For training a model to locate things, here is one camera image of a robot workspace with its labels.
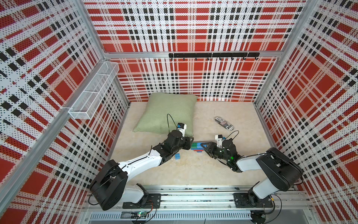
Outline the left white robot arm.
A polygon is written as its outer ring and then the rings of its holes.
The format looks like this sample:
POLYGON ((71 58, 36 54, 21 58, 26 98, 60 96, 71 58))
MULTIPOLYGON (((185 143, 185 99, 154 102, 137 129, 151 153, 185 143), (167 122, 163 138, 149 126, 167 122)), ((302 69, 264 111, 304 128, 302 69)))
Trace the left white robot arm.
POLYGON ((89 186, 102 210, 107 211, 118 203, 132 203, 138 207, 150 204, 149 193, 143 185, 127 183, 137 175, 166 163, 180 150, 191 149, 194 138, 185 137, 183 133, 183 130, 171 131, 164 142, 132 160, 106 162, 89 186))

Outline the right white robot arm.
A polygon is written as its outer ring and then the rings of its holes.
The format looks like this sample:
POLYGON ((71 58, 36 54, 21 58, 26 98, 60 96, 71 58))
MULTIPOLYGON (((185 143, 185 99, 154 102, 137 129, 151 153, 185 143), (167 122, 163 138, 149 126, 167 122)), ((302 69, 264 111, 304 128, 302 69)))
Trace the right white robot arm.
POLYGON ((236 173, 262 170, 266 178, 248 191, 248 203, 254 205, 278 191, 289 190, 303 177, 303 170, 277 148, 266 152, 241 156, 236 151, 233 139, 224 139, 220 145, 215 142, 201 143, 204 151, 213 159, 219 160, 236 173))

